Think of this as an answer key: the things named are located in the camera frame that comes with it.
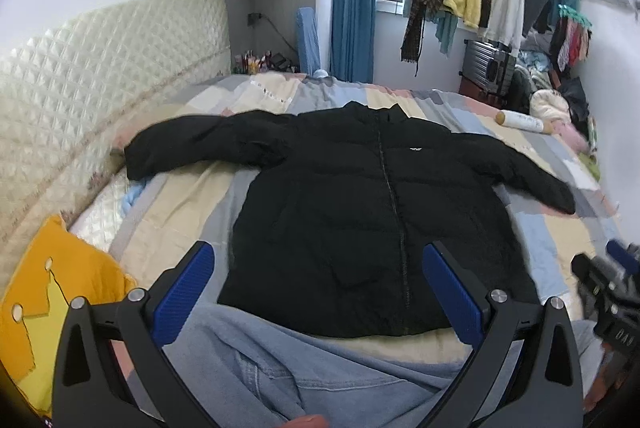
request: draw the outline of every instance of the suitcase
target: suitcase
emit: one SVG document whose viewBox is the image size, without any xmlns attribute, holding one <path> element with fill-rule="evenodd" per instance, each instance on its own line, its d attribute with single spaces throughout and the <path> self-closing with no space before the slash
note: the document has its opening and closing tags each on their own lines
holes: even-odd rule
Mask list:
<svg viewBox="0 0 640 428">
<path fill-rule="evenodd" d="M 515 57 L 487 42 L 465 40 L 465 44 L 460 76 L 471 80 L 488 94 L 504 98 L 509 92 Z"/>
<path fill-rule="evenodd" d="M 478 102 L 491 105 L 496 109 L 502 109 L 504 107 L 503 98 L 496 96 L 495 94 L 489 94 L 479 85 L 474 84 L 470 79 L 465 78 L 464 76 L 460 79 L 458 94 L 462 94 L 463 96 L 473 98 Z"/>
</svg>

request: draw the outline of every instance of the black bag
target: black bag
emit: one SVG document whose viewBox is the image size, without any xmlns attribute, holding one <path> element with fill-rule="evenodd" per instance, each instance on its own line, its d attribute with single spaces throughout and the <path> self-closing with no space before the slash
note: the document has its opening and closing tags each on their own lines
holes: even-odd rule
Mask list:
<svg viewBox="0 0 640 428">
<path fill-rule="evenodd" d="M 587 102 L 587 95 L 582 88 L 580 77 L 563 81 L 558 90 L 567 103 L 569 103 L 569 113 L 571 114 L 572 124 L 581 135 L 589 139 L 589 128 L 587 125 L 589 119 L 589 103 Z"/>
</svg>

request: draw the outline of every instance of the electrical cord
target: electrical cord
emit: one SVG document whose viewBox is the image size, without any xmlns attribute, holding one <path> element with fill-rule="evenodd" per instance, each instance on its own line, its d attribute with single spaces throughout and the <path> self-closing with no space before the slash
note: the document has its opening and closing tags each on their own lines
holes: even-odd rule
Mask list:
<svg viewBox="0 0 640 428">
<path fill-rule="evenodd" d="M 252 19 L 252 15 L 255 15 L 255 17 L 257 17 L 257 18 L 255 18 L 254 23 L 255 23 L 255 22 L 257 22 L 258 20 L 260 20 L 261 18 L 264 18 L 264 19 L 265 19 L 269 24 L 271 24 L 271 27 L 273 28 L 273 31 L 275 31 L 275 32 L 278 34 L 278 36 L 283 40 L 283 42 L 284 42 L 285 44 L 287 44 L 287 46 L 289 47 L 289 49 L 290 49 L 290 50 L 292 50 L 295 54 L 298 54 L 298 49 L 296 49 L 295 47 L 293 47 L 293 46 L 289 43 L 289 41 L 288 41 L 286 38 L 284 38 L 284 35 L 283 35 L 282 33 L 280 33 L 280 31 L 278 30 L 278 28 L 276 28 L 276 25 L 271 21 L 271 19 L 270 19 L 269 17 L 267 17 L 267 15 L 265 15 L 265 14 L 261 14 L 261 13 L 257 13 L 257 14 L 250 14 L 250 15 L 249 15 L 250 21 L 251 21 L 251 19 Z"/>
</svg>

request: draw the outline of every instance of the black puffer jacket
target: black puffer jacket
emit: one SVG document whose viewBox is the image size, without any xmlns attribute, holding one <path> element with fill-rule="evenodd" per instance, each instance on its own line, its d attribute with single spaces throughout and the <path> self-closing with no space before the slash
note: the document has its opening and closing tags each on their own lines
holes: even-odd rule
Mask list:
<svg viewBox="0 0 640 428">
<path fill-rule="evenodd" d="M 201 160 L 260 166 L 235 223 L 220 303 L 309 334 L 448 326 L 421 271 L 440 240 L 488 289 L 538 296 L 492 185 L 573 213 L 569 188 L 498 139 L 453 134 L 399 106 L 298 116 L 182 116 L 126 148 L 131 179 Z"/>
</svg>

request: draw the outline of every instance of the quilted headboard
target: quilted headboard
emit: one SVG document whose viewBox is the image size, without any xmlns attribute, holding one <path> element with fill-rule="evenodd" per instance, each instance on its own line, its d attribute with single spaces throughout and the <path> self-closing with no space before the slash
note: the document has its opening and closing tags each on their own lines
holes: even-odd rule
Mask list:
<svg viewBox="0 0 640 428">
<path fill-rule="evenodd" d="M 116 128 L 230 69 L 224 0 L 136 0 L 0 58 L 0 294 L 44 218 L 67 224 L 118 168 Z"/>
</svg>

